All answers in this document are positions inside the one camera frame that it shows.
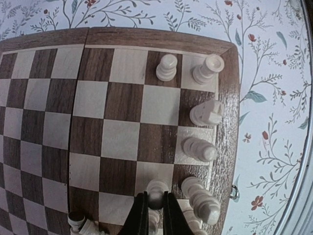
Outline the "light chess king piece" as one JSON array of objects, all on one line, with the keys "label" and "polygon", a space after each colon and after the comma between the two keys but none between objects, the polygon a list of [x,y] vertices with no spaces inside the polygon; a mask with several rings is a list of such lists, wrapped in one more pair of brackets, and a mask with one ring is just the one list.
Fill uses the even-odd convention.
[{"label": "light chess king piece", "polygon": [[195,235],[208,235],[207,231],[202,228],[202,222],[196,218],[193,210],[186,210],[183,215],[188,223],[188,226]]}]

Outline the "light chess bishop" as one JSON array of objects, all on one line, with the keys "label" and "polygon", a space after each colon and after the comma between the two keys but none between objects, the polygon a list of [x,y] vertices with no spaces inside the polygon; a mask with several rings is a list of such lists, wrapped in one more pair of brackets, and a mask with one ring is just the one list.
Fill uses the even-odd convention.
[{"label": "light chess bishop", "polygon": [[211,162],[218,156],[217,149],[212,143],[195,137],[187,138],[183,142],[182,150],[185,155],[199,162]]}]

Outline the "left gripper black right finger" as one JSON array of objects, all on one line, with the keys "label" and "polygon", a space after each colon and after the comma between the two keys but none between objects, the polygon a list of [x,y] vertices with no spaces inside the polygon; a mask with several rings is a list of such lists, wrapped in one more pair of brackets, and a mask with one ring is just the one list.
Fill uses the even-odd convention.
[{"label": "left gripper black right finger", "polygon": [[163,234],[164,235],[192,235],[180,205],[171,192],[166,191],[163,196]]}]

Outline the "light chess queen piece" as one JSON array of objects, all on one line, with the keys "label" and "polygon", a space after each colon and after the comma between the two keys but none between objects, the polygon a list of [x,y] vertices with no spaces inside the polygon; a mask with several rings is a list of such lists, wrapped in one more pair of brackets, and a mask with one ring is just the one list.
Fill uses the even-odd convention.
[{"label": "light chess queen piece", "polygon": [[208,225],[217,224],[221,214],[221,203],[204,188],[199,178],[195,176],[185,178],[181,183],[181,191],[189,199],[197,219]]}]

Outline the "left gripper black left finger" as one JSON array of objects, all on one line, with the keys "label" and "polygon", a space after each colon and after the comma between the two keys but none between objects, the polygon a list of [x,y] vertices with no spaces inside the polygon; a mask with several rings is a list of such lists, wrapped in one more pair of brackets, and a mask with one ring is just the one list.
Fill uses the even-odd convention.
[{"label": "left gripper black left finger", "polygon": [[149,233],[148,193],[139,193],[118,235],[147,235]]}]

